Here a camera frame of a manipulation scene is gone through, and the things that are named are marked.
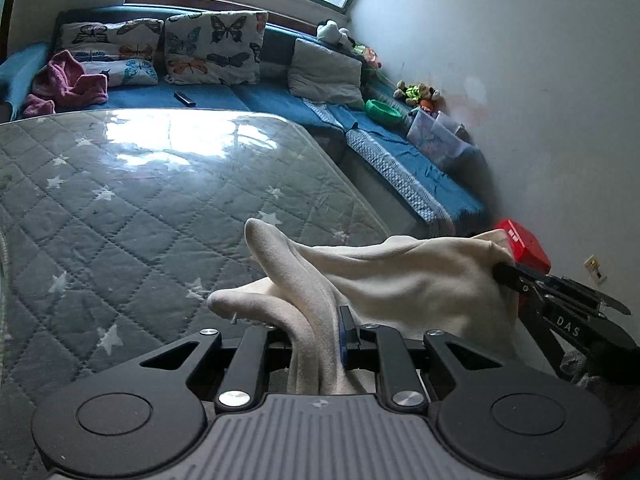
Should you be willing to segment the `cream white garment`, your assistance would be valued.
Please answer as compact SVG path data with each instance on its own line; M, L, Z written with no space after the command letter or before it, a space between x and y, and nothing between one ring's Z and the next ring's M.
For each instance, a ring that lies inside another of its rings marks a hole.
M360 323L390 326L408 339L443 330L498 356L516 355L518 298L492 277L495 264L514 263L501 230L429 240L393 235L362 247L306 246L250 219L244 235L265 277L216 290L206 306L223 318L247 318L285 331L293 347L289 393L367 390L341 361L341 306L350 307Z

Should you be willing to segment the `red plastic stool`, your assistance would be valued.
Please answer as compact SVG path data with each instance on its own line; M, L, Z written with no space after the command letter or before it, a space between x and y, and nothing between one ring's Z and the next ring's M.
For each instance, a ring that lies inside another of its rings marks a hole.
M517 263L541 274L550 273L551 262L532 232L512 219L500 220L496 228L506 232Z

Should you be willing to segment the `blue corner sofa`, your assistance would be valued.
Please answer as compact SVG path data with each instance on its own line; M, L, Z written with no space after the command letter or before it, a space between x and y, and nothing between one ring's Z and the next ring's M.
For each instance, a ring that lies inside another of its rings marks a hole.
M186 12L186 9L161 8L160 6L106 6L105 8L69 10L58 14L54 35L50 44L31 44L14 52L1 63L1 122L21 118L21 107L30 90L35 74L46 65L51 49L58 47L58 35L64 24L97 21L111 24L124 18L169 18ZM257 86L232 86L222 84L188 87L186 94L195 99L196 107L211 110L250 110L254 113L270 113L297 122L303 126L334 162L342 167L349 152L346 133L360 129L386 148L413 177L416 177L444 206L454 222L457 236L478 234L488 228L490 213L482 201L446 172L438 169L423 156L403 135L407 126L383 127L372 122L364 112L349 110L333 104L305 102L285 89L284 74L294 52L295 39L310 41L310 36L294 32L279 25L268 25L262 58L262 68L274 77L260 76ZM177 90L161 81L156 86L117 89L108 92L104 105L93 108L175 108L182 105L170 96Z

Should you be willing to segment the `clear plastic storage box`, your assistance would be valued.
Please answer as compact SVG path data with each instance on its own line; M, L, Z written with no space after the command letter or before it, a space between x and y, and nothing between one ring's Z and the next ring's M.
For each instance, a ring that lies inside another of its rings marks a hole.
M443 112L428 114L416 109L407 140L438 169L451 172L459 169L480 151L466 140L466 130Z

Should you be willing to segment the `patterned sofa edge cover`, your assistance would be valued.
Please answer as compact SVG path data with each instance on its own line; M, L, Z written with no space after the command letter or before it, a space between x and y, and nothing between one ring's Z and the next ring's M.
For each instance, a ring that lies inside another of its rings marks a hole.
M346 133L342 167L395 234L430 238L456 234L450 215L410 171L370 133Z

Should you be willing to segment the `small plush toys pile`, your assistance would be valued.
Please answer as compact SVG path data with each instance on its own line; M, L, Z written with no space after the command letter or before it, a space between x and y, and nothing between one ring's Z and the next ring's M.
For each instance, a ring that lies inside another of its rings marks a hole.
M411 108L417 107L427 113L437 112L442 100L440 91L429 84L406 84L403 80L396 84L393 97Z

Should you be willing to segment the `grey quilted star table cover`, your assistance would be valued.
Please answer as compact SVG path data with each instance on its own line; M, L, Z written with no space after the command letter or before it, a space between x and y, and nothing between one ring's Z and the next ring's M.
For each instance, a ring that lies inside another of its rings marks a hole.
M1 128L1 474L44 475L37 404L204 327L262 276L250 218L306 245L388 227L303 127L220 110L89 110Z

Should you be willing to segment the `green bowl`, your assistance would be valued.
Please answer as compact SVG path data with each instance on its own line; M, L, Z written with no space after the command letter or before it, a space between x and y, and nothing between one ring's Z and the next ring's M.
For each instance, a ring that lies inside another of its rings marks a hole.
M399 110L380 100L367 100L364 110L371 120L384 127L397 127L404 120L404 115Z

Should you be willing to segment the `grey plain pillow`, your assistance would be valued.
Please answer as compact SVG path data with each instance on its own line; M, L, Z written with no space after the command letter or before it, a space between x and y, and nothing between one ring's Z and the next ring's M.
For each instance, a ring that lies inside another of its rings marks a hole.
M361 70L362 64L356 58L296 39L288 66L288 91L309 101L362 110Z

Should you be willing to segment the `black remote on sofa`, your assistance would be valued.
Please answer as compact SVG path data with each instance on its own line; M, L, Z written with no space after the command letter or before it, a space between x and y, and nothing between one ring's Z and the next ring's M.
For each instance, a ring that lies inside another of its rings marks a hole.
M174 98L185 107L196 107L196 102L182 92L175 92Z

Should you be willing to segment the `white plush toy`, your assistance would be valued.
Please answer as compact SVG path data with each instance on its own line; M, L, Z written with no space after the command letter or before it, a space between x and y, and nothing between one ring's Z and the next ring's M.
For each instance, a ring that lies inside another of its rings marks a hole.
M356 46L349 30L338 26L333 20L325 20L317 25L316 38L324 44L340 49L352 49Z

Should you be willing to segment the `butterfly pillow right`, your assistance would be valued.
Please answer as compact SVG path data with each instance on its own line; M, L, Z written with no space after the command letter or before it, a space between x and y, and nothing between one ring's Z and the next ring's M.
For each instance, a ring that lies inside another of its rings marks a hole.
M257 84L268 13L178 14L165 21L164 60L171 84Z

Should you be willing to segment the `butterfly pillow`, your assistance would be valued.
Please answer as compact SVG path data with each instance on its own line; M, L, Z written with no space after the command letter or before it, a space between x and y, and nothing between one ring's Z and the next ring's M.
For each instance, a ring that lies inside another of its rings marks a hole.
M58 35L58 50L69 50L85 72L102 74L110 88L155 86L154 67L164 22L158 18L103 24L64 24Z
M171 84L257 84L268 13L178 14L165 21L164 60Z

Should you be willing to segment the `butterfly pillow left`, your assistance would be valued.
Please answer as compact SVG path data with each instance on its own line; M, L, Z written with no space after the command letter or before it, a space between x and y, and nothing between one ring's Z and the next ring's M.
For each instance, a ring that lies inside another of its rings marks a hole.
M103 24L64 24L58 35L58 50L69 50L85 72L102 74L110 88L155 86L154 67L164 22L158 18Z

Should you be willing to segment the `wall power socket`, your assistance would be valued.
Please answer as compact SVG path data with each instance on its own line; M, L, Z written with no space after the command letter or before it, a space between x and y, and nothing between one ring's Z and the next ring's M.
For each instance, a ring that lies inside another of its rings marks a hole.
M590 256L585 262L584 267L588 272L590 278L593 280L594 284L600 286L602 283L606 281L608 278L604 271L602 270L602 266L600 265L600 261L596 256Z

